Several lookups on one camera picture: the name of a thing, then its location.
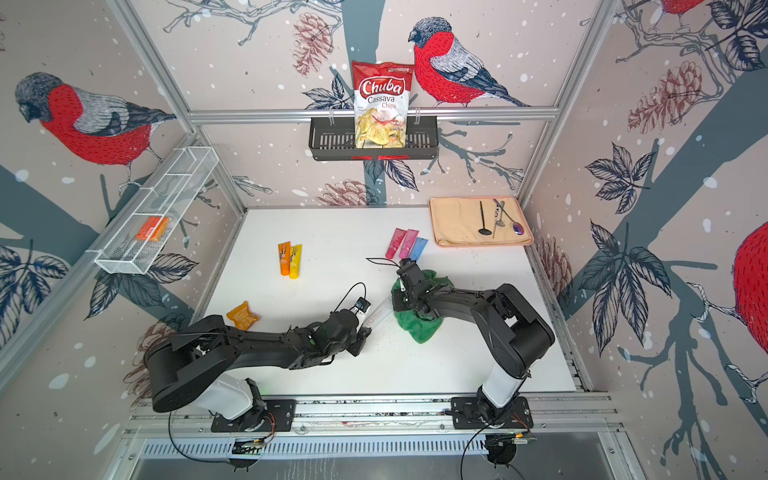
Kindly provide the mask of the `black ladle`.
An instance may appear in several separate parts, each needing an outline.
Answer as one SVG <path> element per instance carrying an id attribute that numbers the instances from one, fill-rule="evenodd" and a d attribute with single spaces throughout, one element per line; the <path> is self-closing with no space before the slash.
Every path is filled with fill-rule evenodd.
<path id="1" fill-rule="evenodd" d="M 484 212 L 484 206 L 482 201 L 479 202 L 479 209 L 480 209 L 480 218 L 481 218 L 481 228 L 478 230 L 478 233 L 483 236 L 491 236 L 492 235 L 491 230 L 486 227 L 485 212 Z"/>

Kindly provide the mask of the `aluminium front rail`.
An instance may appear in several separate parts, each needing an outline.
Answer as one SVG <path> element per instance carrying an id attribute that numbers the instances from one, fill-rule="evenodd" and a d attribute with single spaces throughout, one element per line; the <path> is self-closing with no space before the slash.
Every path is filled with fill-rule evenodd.
<path id="1" fill-rule="evenodd" d="M 241 432 L 232 423 L 218 426 L 207 410 L 186 407 L 161 414 L 143 403 L 127 425 L 119 431 L 121 439 L 227 438 L 237 435 L 265 436 L 363 436 L 363 435 L 449 435 L 458 434 L 459 425 L 477 416 L 473 407 L 458 406 L 454 394 L 408 395 L 297 395 L 272 396 L 265 401 L 276 418 L 273 427 L 265 420 L 257 430 Z M 277 409 L 295 401 L 292 410 Z M 524 393 L 512 413 L 495 427 L 531 433 L 622 432 L 626 429 L 611 397 L 606 393 Z"/>

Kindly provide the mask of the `purple spoon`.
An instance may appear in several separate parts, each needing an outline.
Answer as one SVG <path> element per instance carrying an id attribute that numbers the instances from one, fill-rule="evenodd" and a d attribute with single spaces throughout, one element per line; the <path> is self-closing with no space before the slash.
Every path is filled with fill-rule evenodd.
<path id="1" fill-rule="evenodd" d="M 523 226 L 520 223 L 518 223 L 517 221 L 515 221 L 511 217 L 511 215 L 506 211 L 506 209 L 504 207 L 501 207 L 501 210 L 508 217 L 508 219 L 512 222 L 512 227 L 513 227 L 514 232 L 517 235 L 522 236 L 525 233 Z"/>

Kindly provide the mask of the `red cassava chips bag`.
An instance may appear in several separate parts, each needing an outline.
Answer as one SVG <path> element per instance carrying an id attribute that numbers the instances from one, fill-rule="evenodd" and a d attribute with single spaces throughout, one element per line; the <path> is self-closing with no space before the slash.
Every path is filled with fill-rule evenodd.
<path id="1" fill-rule="evenodd" d="M 414 66 L 354 61 L 355 147 L 404 148 Z"/>

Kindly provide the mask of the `beige cloth mat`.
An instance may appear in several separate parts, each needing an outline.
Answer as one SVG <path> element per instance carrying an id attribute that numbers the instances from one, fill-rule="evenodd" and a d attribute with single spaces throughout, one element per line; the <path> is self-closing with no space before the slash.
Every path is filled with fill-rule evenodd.
<path id="1" fill-rule="evenodd" d="M 522 236 L 514 232 L 512 222 L 505 214 L 505 226 L 494 228 L 494 199 L 503 202 L 506 211 L 523 226 L 525 233 Z M 480 201 L 491 236 L 478 233 L 481 228 Z M 441 247 L 528 246 L 534 242 L 532 230 L 515 197 L 433 197 L 429 200 L 429 209 L 433 237 Z"/>

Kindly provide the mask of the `orange toothpaste tube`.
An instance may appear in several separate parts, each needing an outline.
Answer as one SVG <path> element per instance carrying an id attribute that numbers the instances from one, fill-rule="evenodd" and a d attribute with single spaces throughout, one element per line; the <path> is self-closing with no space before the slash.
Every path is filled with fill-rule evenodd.
<path id="1" fill-rule="evenodd" d="M 289 241 L 282 242 L 278 245 L 278 256 L 279 256 L 280 274 L 282 276 L 289 276 L 291 257 L 292 257 L 292 247 Z"/>

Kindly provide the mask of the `black wall basket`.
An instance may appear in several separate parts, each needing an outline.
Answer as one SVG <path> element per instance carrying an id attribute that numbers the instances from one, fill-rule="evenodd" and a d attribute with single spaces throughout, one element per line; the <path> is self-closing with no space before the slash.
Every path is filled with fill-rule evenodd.
<path id="1" fill-rule="evenodd" d="M 373 118 L 313 118 L 309 149 L 317 161 L 431 160 L 438 154 L 435 117 L 409 117 L 386 126 Z"/>

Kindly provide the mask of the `green microfibre cloth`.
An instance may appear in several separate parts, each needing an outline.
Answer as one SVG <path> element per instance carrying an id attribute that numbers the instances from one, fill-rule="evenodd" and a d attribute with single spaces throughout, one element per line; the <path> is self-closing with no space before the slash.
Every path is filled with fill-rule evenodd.
<path id="1" fill-rule="evenodd" d="M 392 310 L 399 327 L 406 331 L 416 343 L 428 342 L 442 325 L 443 318 L 408 308 L 400 280 L 396 280 L 393 284 L 391 297 Z"/>

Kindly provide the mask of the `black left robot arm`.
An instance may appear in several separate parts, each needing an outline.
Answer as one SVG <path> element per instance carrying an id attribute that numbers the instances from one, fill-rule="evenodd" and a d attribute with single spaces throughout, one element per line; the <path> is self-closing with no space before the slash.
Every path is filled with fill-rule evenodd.
<path id="1" fill-rule="evenodd" d="M 370 306 L 360 297 L 351 308 L 337 309 L 323 322 L 284 333 L 242 331 L 227 325 L 220 315 L 207 316 L 146 352 L 153 410 L 169 413 L 192 404 L 230 370 L 301 370 L 328 365 L 344 351 L 357 356 L 370 334 L 360 324 Z"/>

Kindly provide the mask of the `light blue toothpaste tube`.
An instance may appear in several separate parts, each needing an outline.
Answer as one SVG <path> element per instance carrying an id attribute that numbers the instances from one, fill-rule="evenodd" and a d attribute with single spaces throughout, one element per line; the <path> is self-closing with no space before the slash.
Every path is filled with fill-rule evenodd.
<path id="1" fill-rule="evenodd" d="M 426 238 L 417 237 L 411 248 L 409 258 L 413 261 L 417 261 L 422 255 L 427 244 L 428 240 Z"/>

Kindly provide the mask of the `yellow toothpaste tube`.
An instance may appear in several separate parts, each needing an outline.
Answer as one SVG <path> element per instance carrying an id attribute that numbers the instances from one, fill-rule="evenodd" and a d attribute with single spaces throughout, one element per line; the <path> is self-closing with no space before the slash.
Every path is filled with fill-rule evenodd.
<path id="1" fill-rule="evenodd" d="M 291 247 L 291 255 L 289 262 L 289 278 L 296 280 L 300 275 L 300 263 L 302 255 L 302 245 L 293 245 Z"/>

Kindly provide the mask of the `dark pink toothpaste tube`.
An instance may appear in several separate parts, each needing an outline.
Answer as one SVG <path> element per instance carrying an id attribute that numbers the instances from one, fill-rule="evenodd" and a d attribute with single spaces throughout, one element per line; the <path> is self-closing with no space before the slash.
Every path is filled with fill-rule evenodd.
<path id="1" fill-rule="evenodd" d="M 385 253 L 385 258 L 388 260 L 393 260 L 395 257 L 395 254 L 397 253 L 398 249 L 400 248 L 404 237 L 406 235 L 407 231 L 396 228 L 393 232 L 393 235 L 391 237 L 391 240 L 388 244 L 388 248 Z"/>

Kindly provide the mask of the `light pink toothpaste tube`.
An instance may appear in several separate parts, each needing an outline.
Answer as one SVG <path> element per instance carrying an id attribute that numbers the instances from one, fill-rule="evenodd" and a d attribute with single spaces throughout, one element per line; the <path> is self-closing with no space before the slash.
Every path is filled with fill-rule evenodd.
<path id="1" fill-rule="evenodd" d="M 403 237 L 399 250 L 399 258 L 407 259 L 410 257 L 412 248 L 418 238 L 419 231 L 408 229 Z"/>

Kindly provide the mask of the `orange packet in basket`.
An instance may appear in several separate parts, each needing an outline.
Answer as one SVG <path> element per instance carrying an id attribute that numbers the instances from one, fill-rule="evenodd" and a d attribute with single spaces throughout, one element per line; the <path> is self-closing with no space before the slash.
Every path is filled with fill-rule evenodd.
<path id="1" fill-rule="evenodd" d="M 139 229 L 136 239 L 138 241 L 159 241 L 167 230 L 170 221 L 169 217 L 150 216 Z"/>

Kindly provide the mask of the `orange snack wrapper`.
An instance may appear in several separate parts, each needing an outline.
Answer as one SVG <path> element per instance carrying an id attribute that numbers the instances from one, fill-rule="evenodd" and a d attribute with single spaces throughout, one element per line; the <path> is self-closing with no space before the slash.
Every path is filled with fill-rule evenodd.
<path id="1" fill-rule="evenodd" d="M 248 331 L 261 317 L 252 312 L 247 300 L 230 310 L 226 317 L 241 331 Z"/>

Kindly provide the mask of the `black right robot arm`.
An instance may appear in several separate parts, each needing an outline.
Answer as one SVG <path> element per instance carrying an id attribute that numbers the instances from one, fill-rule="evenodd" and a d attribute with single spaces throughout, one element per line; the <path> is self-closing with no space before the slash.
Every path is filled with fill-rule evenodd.
<path id="1" fill-rule="evenodd" d="M 428 277 L 410 259 L 399 262 L 397 275 L 393 310 L 423 322 L 452 318 L 474 324 L 495 361 L 478 403 L 496 410 L 513 403 L 533 364 L 555 342 L 551 327 L 519 290 L 508 283 L 491 290 L 458 289 Z"/>

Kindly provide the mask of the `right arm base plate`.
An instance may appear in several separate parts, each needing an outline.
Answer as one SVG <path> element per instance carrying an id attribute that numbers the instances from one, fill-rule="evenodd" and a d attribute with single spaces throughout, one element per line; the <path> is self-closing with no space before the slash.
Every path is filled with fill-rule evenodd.
<path id="1" fill-rule="evenodd" d="M 455 430 L 522 429 L 534 426 L 528 400 L 517 396 L 503 407 L 485 398 L 452 397 L 449 409 Z"/>

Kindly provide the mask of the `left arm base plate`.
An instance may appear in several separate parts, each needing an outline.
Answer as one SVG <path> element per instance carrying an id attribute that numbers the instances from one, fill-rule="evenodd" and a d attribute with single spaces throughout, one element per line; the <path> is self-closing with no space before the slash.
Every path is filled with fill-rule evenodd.
<path id="1" fill-rule="evenodd" d="M 295 418 L 296 406 L 295 399 L 263 400 L 232 420 L 216 414 L 211 431 L 213 433 L 289 432 Z"/>

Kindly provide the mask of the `white orange-capped toothpaste tube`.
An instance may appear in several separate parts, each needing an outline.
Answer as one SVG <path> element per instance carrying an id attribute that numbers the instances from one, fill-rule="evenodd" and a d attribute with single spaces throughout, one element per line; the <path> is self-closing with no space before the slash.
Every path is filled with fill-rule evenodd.
<path id="1" fill-rule="evenodd" d="M 387 319 L 393 313 L 392 295 L 385 297 L 373 310 L 366 316 L 362 324 L 363 329 L 374 330 L 382 321 Z"/>

